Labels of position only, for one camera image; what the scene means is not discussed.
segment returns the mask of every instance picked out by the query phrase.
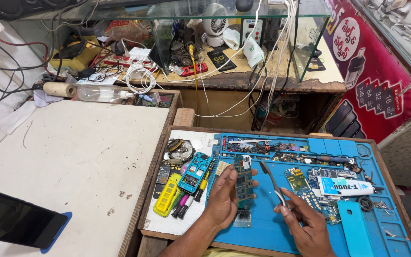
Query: roll of tape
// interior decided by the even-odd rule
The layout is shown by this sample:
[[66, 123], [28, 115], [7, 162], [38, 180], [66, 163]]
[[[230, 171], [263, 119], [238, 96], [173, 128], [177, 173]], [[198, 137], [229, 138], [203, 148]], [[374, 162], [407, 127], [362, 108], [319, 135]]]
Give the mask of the roll of tape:
[[77, 94], [75, 85], [61, 82], [46, 82], [44, 91], [51, 96], [74, 97]]

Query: hand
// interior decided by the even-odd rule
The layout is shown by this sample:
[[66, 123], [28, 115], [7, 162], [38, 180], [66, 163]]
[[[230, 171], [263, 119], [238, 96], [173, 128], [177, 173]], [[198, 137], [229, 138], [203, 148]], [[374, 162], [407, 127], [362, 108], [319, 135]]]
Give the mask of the hand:
[[325, 217], [312, 209], [307, 202], [299, 198], [293, 192], [281, 188], [282, 193], [291, 199], [287, 208], [278, 204], [274, 208], [275, 213], [282, 213], [285, 223], [289, 227], [289, 233], [293, 235], [297, 249], [303, 257], [335, 257], [331, 243], [329, 242], [328, 229]]
[[[252, 176], [256, 174], [258, 171], [252, 169]], [[201, 217], [216, 225], [219, 230], [227, 228], [236, 216], [237, 199], [234, 187], [236, 180], [237, 172], [234, 170], [234, 165], [231, 164], [225, 168], [213, 184], [207, 207], [202, 213]], [[254, 187], [258, 184], [258, 181], [253, 180]]]

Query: yellow phone case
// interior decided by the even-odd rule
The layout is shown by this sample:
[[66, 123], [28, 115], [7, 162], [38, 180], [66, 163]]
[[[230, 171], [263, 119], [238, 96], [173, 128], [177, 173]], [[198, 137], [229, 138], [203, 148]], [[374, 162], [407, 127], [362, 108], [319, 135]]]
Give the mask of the yellow phone case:
[[172, 209], [172, 203], [175, 198], [179, 195], [180, 189], [177, 187], [177, 183], [180, 181], [182, 176], [180, 174], [174, 173], [169, 178], [166, 186], [164, 187], [161, 195], [153, 207], [153, 211], [162, 216], [166, 217], [169, 215]]

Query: gray toothbrush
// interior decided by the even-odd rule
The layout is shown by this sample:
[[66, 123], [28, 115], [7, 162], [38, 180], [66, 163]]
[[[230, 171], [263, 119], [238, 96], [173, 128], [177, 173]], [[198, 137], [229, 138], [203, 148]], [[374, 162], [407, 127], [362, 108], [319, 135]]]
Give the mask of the gray toothbrush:
[[275, 179], [272, 176], [272, 173], [270, 172], [270, 169], [267, 166], [267, 164], [264, 161], [260, 161], [259, 164], [261, 165], [261, 169], [263, 170], [263, 172], [265, 174], [269, 174], [272, 180], [272, 184], [274, 185], [275, 194], [279, 197], [282, 206], [288, 207], [288, 205], [286, 204], [285, 197], [283, 197], [282, 191], [280, 191], [280, 188], [277, 186], [277, 183], [275, 182]]

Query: blue silicone repair mat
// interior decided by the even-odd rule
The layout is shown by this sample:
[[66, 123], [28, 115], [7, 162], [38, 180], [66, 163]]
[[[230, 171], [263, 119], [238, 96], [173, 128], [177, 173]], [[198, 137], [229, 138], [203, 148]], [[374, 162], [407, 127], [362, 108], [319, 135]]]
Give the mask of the blue silicone repair mat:
[[[411, 256], [411, 244], [408, 241], [407, 233], [402, 225], [399, 214], [395, 210], [393, 200], [388, 193], [388, 188], [381, 175], [380, 169], [375, 161], [371, 146], [367, 143], [355, 143], [350, 140], [336, 139], [318, 139], [318, 138], [284, 138], [276, 136], [249, 135], [249, 134], [234, 134], [223, 133], [219, 141], [220, 144], [220, 160], [232, 163], [234, 156], [237, 154], [247, 154], [252, 157], [252, 168], [259, 171], [258, 175], [254, 176], [255, 180], [259, 181], [259, 186], [254, 188], [254, 193], [257, 198], [251, 206], [251, 218], [253, 226], [251, 228], [238, 228], [230, 225], [227, 229], [221, 231], [215, 238], [216, 242], [242, 245], [254, 248], [263, 248], [272, 251], [289, 252], [299, 254], [293, 237], [289, 234], [288, 227], [285, 224], [282, 216], [273, 212], [273, 208], [279, 203], [277, 196], [274, 193], [269, 175], [261, 171], [259, 161], [264, 160], [272, 171], [272, 174], [280, 187], [291, 190], [286, 176], [285, 170], [300, 167], [301, 171], [307, 178], [307, 170], [314, 168], [325, 168], [340, 170], [343, 169], [342, 164], [339, 166], [330, 166], [329, 164], [305, 164], [297, 162], [272, 161], [275, 156], [275, 151], [270, 150], [269, 154], [257, 153], [241, 153], [238, 148], [245, 144], [238, 145], [234, 149], [229, 148], [230, 140], [252, 140], [252, 139], [267, 139], [269, 147], [277, 143], [294, 144], [300, 148], [293, 147], [293, 150], [281, 151], [282, 153], [307, 154], [310, 156], [338, 156], [338, 157], [354, 157], [357, 160], [359, 167], [365, 170], [367, 176], [372, 178], [376, 187], [383, 187], [380, 193], [374, 193], [370, 196], [373, 202], [383, 201], [393, 211], [386, 213], [383, 209], [374, 208], [370, 212], [362, 212], [364, 215], [365, 224], [370, 235], [372, 248], [375, 256], [385, 257], [408, 257]], [[260, 147], [265, 147], [264, 142], [260, 142]], [[364, 181], [364, 174], [358, 174], [359, 180]], [[349, 197], [347, 201], [355, 201], [357, 197]], [[388, 236], [385, 231], [390, 232], [395, 237]], [[329, 239], [331, 241], [334, 252], [337, 256], [350, 256], [348, 252], [347, 242], [345, 241], [342, 224], [329, 225]]]

